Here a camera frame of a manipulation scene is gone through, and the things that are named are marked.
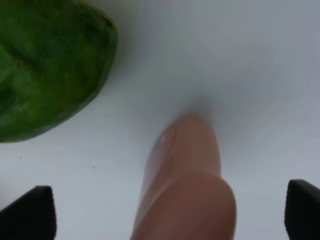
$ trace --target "fingernail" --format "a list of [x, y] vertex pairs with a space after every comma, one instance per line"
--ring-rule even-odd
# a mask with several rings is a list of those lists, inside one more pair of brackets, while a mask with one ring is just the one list
[[161, 134], [154, 144], [146, 164], [141, 196], [146, 193], [162, 165], [168, 160], [176, 140], [176, 135], [177, 128], [172, 125]]

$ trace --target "green vegetable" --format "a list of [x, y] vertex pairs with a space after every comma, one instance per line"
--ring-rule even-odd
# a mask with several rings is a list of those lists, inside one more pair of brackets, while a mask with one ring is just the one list
[[103, 87], [118, 35], [104, 13], [74, 0], [0, 0], [0, 142], [40, 135]]

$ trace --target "black object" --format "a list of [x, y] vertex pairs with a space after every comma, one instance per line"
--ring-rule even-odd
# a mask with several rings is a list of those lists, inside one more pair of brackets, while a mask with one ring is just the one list
[[56, 231], [49, 186], [36, 186], [0, 212], [0, 240], [53, 240]]
[[320, 240], [320, 189], [305, 180], [291, 180], [284, 224], [290, 240]]

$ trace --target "green fruit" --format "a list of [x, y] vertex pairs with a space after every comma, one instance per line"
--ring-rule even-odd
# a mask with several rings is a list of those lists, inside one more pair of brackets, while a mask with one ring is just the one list
[[0, 142], [42, 134], [99, 93], [118, 35], [74, 0], [0, 0]]

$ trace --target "white background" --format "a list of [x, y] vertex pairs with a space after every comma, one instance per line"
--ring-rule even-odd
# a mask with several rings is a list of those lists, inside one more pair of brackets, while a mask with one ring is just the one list
[[127, 240], [147, 155], [175, 118], [211, 117], [236, 240], [287, 240], [290, 179], [320, 186], [319, 0], [96, 0], [119, 46], [101, 94], [0, 145], [0, 208], [53, 187], [57, 240]]

